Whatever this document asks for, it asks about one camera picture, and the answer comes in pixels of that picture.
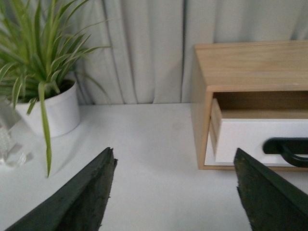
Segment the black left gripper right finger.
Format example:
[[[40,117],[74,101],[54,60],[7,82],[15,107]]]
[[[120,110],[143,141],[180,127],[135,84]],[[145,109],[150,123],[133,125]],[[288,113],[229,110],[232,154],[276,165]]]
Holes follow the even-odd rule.
[[[308,195],[242,149],[234,166],[238,194],[254,231],[306,231]]]

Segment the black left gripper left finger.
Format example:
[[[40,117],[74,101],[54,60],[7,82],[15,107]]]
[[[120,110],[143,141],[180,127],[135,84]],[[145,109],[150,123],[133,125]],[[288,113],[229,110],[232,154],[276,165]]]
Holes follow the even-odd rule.
[[[10,231],[97,231],[110,197],[117,159],[107,147]]]

